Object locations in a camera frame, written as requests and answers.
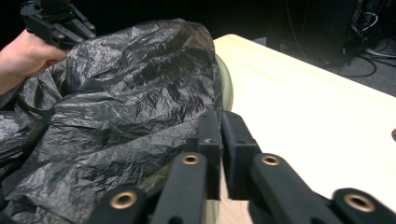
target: table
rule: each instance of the table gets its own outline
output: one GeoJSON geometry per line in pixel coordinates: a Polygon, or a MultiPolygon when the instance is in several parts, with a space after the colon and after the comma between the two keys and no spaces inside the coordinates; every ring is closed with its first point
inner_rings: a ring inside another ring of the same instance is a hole
{"type": "MultiPolygon", "coordinates": [[[[355,188],[396,211],[396,98],[237,35],[215,41],[233,109],[263,152],[283,157],[315,192],[355,188]]],[[[246,202],[222,202],[217,223],[251,223],[246,202]]]]}

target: dark background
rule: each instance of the dark background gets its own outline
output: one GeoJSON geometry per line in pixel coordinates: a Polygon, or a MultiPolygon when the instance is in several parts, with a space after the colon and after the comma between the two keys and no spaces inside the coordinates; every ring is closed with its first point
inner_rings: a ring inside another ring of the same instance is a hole
{"type": "MultiPolygon", "coordinates": [[[[1,0],[0,48],[23,30],[20,11],[25,1],[1,0]]],[[[72,0],[71,3],[96,26],[98,35],[144,21],[181,18],[203,24],[213,38],[237,34],[248,39],[265,36],[270,5],[269,1],[262,0],[72,0]]]]}

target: computer tower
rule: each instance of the computer tower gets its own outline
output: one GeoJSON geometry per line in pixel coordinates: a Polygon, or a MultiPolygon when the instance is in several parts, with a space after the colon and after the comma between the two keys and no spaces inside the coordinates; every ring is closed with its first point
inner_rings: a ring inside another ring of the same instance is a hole
{"type": "Polygon", "coordinates": [[[385,34],[386,0],[286,0],[281,44],[299,58],[342,62],[385,34]]]}

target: crumpled black plastic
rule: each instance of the crumpled black plastic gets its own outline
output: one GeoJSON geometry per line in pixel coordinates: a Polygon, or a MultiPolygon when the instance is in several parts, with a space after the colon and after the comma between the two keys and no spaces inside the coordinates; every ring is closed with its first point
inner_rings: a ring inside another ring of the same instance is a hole
{"type": "Polygon", "coordinates": [[[0,162],[27,158],[2,183],[2,219],[17,223],[84,223],[117,185],[149,190],[221,109],[211,36],[182,20],[85,41],[15,92],[0,98],[0,162]]]}

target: dark floor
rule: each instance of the dark floor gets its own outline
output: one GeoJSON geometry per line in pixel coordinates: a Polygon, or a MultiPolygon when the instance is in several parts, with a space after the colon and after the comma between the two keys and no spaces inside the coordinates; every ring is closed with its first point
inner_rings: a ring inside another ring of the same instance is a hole
{"type": "MultiPolygon", "coordinates": [[[[265,46],[265,38],[254,41],[265,46]]],[[[325,69],[396,97],[396,41],[387,37],[376,43],[372,50],[393,57],[386,59],[364,51],[348,62],[334,64],[325,69]]]]}

